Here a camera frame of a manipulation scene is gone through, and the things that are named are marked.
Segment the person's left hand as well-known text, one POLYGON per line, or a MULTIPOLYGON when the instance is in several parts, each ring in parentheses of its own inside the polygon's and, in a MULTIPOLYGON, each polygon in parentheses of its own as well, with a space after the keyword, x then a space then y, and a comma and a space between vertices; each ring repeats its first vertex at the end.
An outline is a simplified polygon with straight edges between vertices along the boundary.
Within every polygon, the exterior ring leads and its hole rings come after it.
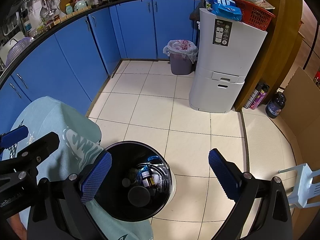
POLYGON ((22 224, 18 213, 9 218, 9 224, 20 239, 27 240, 27 230, 22 224))

